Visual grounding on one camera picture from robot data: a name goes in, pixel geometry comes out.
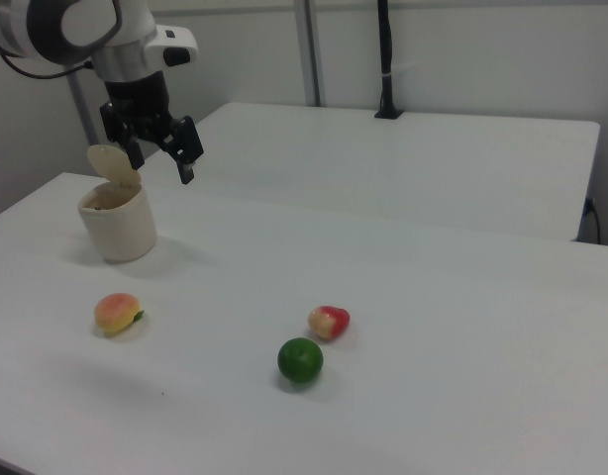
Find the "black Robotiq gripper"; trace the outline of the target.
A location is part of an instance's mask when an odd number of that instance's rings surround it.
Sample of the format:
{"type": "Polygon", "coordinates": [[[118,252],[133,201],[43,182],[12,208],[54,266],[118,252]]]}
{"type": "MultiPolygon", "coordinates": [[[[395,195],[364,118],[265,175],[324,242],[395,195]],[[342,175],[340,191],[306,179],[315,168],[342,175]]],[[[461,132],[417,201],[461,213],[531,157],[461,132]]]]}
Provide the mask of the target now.
{"type": "Polygon", "coordinates": [[[127,154],[131,167],[139,170],[145,159],[138,143],[160,143],[159,148],[176,163],[183,185],[194,179],[194,165],[204,147],[193,119],[173,119],[163,73],[156,72],[131,82],[105,82],[109,101],[100,107],[107,139],[127,154]]]}

